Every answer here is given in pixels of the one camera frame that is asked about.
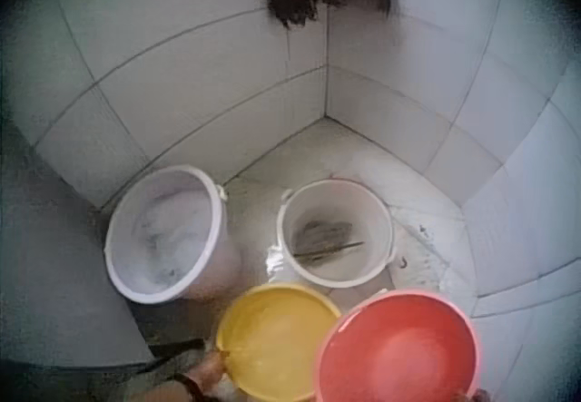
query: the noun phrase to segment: soapy water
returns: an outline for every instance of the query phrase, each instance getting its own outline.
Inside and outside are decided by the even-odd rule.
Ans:
[[[182,279],[202,255],[211,221],[212,206],[205,191],[180,191],[154,200],[135,231],[147,250],[145,278],[164,289]]]

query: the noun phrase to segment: floor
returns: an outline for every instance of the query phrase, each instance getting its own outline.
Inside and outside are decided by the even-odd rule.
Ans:
[[[396,259],[377,278],[351,289],[326,289],[300,278],[285,263],[275,239],[282,195],[329,177],[365,184],[388,204],[395,220]],[[229,181],[225,189],[229,229],[241,251],[243,272],[236,289],[220,302],[171,303],[176,308],[187,307],[183,321],[190,331],[195,325],[211,334],[233,296],[253,285],[281,281],[309,285],[327,295],[343,312],[382,289],[426,289],[439,292],[466,314],[472,314],[476,276],[459,207],[419,173],[339,123],[329,119],[314,123]],[[160,310],[173,315],[175,321],[176,309]],[[146,314],[152,315],[151,307]],[[192,322],[192,316],[200,315],[208,318]],[[172,337],[169,332],[162,336]],[[143,389],[160,373],[155,376],[140,377],[129,387]],[[222,400],[245,400],[232,392],[228,383],[219,394]]]

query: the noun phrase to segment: bucket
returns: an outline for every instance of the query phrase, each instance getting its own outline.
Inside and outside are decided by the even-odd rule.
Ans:
[[[317,402],[449,402],[478,386],[478,340],[452,303],[421,290],[368,299],[321,345]]]
[[[299,262],[297,235],[313,222],[351,225],[348,248],[322,263]],[[378,276],[393,258],[393,236],[385,203],[349,180],[315,181],[285,195],[277,218],[277,239],[286,260],[303,278],[332,289],[358,286]]]
[[[191,166],[137,182],[115,208],[104,254],[109,277],[128,299],[157,304],[211,299],[240,273],[226,228],[226,195]]]
[[[245,393],[262,402],[312,400],[320,344],[340,312],[317,291],[295,284],[248,290],[222,317],[216,347]]]

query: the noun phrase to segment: person's hand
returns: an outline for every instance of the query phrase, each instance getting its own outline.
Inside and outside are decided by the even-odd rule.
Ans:
[[[220,382],[225,371],[223,354],[213,351],[204,357],[202,363],[191,368],[186,375],[195,381],[204,393]]]
[[[468,396],[458,394],[454,396],[452,402],[490,402],[492,399],[486,390],[478,389],[471,399]]]

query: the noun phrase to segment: bucket handle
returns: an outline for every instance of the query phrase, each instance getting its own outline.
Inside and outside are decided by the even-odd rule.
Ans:
[[[220,199],[224,202],[228,201],[228,193],[226,193],[226,190],[224,190],[224,188],[220,185],[220,184],[214,184],[216,186],[216,191],[218,191],[218,196],[220,196]]]
[[[292,195],[294,195],[293,189],[288,189],[288,190],[284,191],[284,193],[281,195],[282,204],[283,205],[286,204]]]

